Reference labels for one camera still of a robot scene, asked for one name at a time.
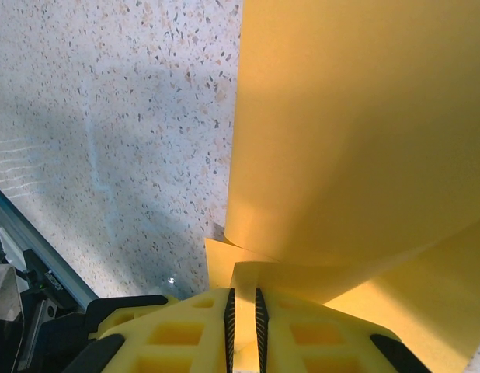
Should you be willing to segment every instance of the speckled floor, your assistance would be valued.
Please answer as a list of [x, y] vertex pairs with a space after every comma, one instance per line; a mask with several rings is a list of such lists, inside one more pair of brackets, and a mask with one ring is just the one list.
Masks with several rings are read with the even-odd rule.
[[0, 2], [0, 189], [100, 297], [207, 287], [238, 0]]

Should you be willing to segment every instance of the floor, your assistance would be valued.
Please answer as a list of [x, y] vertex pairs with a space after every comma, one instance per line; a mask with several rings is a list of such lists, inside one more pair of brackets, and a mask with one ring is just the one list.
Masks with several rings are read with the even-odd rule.
[[0, 2], [0, 189], [100, 297], [207, 287], [239, 0]]

